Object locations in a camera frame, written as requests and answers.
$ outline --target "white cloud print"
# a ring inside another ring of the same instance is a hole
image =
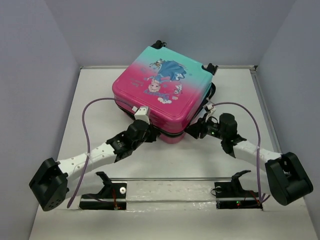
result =
[[[160,103],[163,103],[163,104],[170,104],[170,103],[172,103],[171,100],[166,100],[166,99],[163,99],[162,97],[158,97],[158,101],[159,101]]]

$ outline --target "table surface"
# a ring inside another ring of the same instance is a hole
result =
[[[81,122],[83,108],[93,99],[112,97],[112,83],[123,71],[81,70],[58,159],[87,149]],[[261,146],[273,151],[250,71],[219,69],[213,82],[217,91],[212,100],[246,106],[258,122]],[[221,113],[232,113],[239,134],[257,142],[255,126],[244,110],[217,106],[216,116]],[[113,101],[91,105],[85,120],[93,147],[127,129],[132,122]],[[110,178],[225,178],[247,169],[252,170],[249,177],[255,179],[255,166],[225,154],[219,140],[186,136],[177,144],[160,140],[145,143],[131,157],[97,171],[104,171]],[[212,185],[212,181],[131,181],[127,187],[128,211],[79,210],[77,202],[66,209],[66,201],[49,212],[39,207],[30,239],[317,239],[303,199],[286,207],[270,199],[264,204],[264,211],[217,210],[210,195]]]

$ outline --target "suitcase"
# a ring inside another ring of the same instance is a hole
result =
[[[218,66],[202,63],[168,49],[158,40],[148,46],[112,85],[114,98],[148,106],[149,118],[169,144],[181,141],[185,128],[216,91],[212,78]],[[134,119],[126,104],[118,107]]]

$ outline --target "white tabletop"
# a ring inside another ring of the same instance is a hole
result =
[[[113,97],[112,83],[123,70],[81,70],[59,159],[76,156],[87,149],[81,122],[83,108],[93,99]],[[258,122],[261,146],[273,150],[250,71],[219,69],[213,82],[217,90],[212,100],[246,106]],[[218,106],[216,116],[224,112],[235,116],[240,135],[257,142],[255,126],[244,110]],[[132,122],[113,101],[91,105],[85,120],[93,147],[127,129]],[[255,166],[225,154],[219,140],[186,136],[177,144],[160,140],[145,143],[131,157],[97,171],[104,171],[111,178],[223,178],[246,169],[252,170],[249,177],[256,177]],[[212,184],[210,181],[129,182],[127,199],[132,203],[128,204],[128,211],[70,210],[65,209],[65,203],[49,212],[39,208],[30,239],[317,239],[303,199],[286,207],[270,199],[264,204],[264,211],[217,210],[208,194]],[[161,200],[177,199],[176,203],[161,203]],[[140,200],[147,203],[137,204]]]

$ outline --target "gray wall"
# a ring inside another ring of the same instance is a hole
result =
[[[282,151],[296,153],[314,186],[307,206],[320,237],[320,1],[297,0],[258,67]]]
[[[295,0],[45,0],[82,66],[129,65],[160,39],[204,64],[257,65]]]
[[[0,239],[26,240],[28,184],[58,155],[79,66],[43,0],[1,0],[0,33]]]

